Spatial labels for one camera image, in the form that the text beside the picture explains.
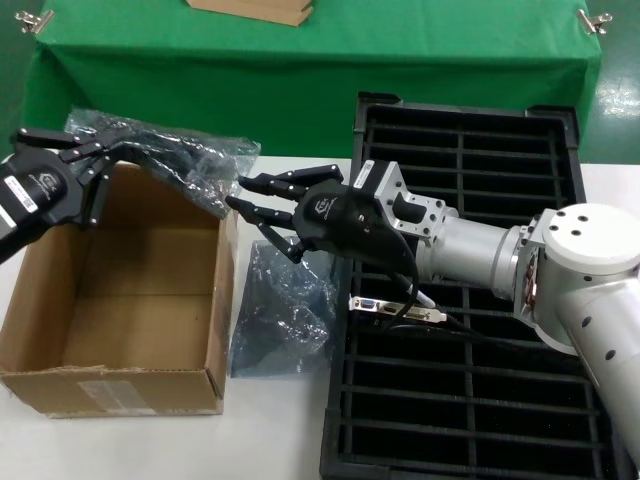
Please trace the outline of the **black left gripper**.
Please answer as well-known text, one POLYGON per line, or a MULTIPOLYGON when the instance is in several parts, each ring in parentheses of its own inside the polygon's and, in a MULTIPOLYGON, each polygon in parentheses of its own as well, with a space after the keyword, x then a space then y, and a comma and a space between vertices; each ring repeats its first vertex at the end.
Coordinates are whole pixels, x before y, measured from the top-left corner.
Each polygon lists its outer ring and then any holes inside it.
POLYGON ((95 165, 113 145, 113 132, 71 134, 20 128, 14 152, 1 163, 1 260, 48 230, 98 226, 111 188, 114 160, 95 165))

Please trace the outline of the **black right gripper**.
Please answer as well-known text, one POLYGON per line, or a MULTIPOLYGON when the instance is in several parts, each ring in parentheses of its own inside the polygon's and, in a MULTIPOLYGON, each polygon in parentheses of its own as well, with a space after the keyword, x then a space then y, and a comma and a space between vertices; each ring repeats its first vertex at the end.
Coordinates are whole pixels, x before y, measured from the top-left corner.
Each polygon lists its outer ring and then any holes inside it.
POLYGON ((234 196, 227 196, 225 201, 293 263, 301 261, 306 248, 385 272, 412 273, 413 254, 406 240, 384 217, 380 202, 341 184, 343 180, 335 164, 239 178, 239 185, 254 193, 287 200, 302 198, 293 216, 234 196), (274 228, 295 229, 304 246, 291 244, 274 228))

